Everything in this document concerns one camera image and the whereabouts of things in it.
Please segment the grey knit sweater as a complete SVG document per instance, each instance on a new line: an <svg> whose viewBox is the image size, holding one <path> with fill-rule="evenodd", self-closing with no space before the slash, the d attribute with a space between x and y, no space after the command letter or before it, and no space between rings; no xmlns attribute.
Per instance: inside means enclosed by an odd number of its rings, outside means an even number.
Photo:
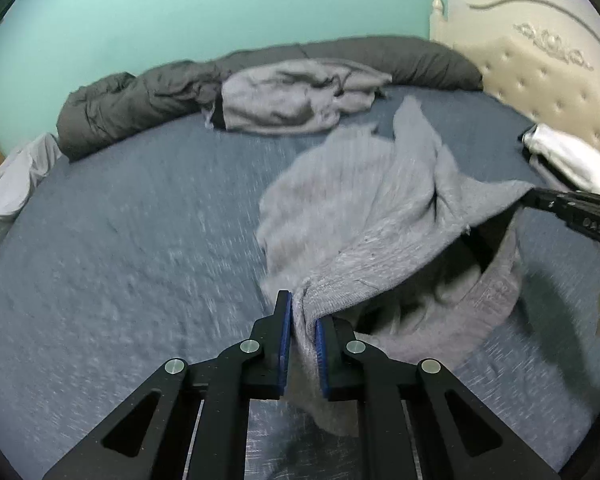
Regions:
<svg viewBox="0 0 600 480"><path fill-rule="evenodd" d="M412 96L392 126L391 138L372 124L332 130L260 200L261 290L292 295L286 397L340 437L358 432L356 408L321 392L320 318L343 318L391 359L456 367L520 295L517 206L530 184L463 174Z"/></svg>

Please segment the white folded garment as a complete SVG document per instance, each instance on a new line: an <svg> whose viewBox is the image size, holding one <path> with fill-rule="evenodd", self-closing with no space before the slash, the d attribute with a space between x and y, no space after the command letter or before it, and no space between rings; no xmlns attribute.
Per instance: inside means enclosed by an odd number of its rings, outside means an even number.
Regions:
<svg viewBox="0 0 600 480"><path fill-rule="evenodd" d="M520 137L532 156L544 158L579 191L600 194L600 152L585 141L537 124Z"/></svg>

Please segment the cream tufted headboard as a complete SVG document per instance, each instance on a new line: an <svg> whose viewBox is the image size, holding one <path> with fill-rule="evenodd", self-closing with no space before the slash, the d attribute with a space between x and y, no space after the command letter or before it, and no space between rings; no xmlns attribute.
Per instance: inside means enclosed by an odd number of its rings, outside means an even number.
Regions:
<svg viewBox="0 0 600 480"><path fill-rule="evenodd" d="M432 0L429 37L532 122L600 152L600 14L588 0Z"/></svg>

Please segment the blue-grey bed sheet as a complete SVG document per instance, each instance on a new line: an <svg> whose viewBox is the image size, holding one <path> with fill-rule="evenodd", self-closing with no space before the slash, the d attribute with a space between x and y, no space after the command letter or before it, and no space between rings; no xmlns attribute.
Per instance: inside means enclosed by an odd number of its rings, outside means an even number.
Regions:
<svg viewBox="0 0 600 480"><path fill-rule="evenodd" d="M58 160L0 246L2 474L42 478L160 364L249 334L260 197L319 143L192 115ZM456 374L560 468L600 452L600 248L546 212L518 226L521 298Z"/></svg>

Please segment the light grey cloth at bedside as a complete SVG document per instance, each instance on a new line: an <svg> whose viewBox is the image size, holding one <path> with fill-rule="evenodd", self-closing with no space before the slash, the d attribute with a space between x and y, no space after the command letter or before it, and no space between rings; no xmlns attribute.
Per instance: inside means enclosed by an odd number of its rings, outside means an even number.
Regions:
<svg viewBox="0 0 600 480"><path fill-rule="evenodd" d="M61 159L55 137L43 133L9 154L0 166L0 236Z"/></svg>

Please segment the dark grey rolled duvet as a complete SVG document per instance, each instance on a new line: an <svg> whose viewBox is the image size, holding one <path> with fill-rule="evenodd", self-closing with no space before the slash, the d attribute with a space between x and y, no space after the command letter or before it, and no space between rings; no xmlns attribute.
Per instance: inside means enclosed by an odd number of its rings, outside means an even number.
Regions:
<svg viewBox="0 0 600 480"><path fill-rule="evenodd" d="M460 52L412 36L366 36L236 51L207 62L178 61L138 76L117 73L71 92L56 128L75 162L182 116L210 110L222 82L254 66L297 58L342 58L389 74L398 86L479 91L482 73Z"/></svg>

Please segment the light grey crumpled garment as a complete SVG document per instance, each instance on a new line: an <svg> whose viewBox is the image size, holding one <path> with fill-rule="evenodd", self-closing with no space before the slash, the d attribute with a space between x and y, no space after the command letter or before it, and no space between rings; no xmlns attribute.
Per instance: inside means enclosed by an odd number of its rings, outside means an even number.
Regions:
<svg viewBox="0 0 600 480"><path fill-rule="evenodd" d="M369 110L392 76L333 58L299 58L245 68L221 84L207 117L225 131L310 134Z"/></svg>

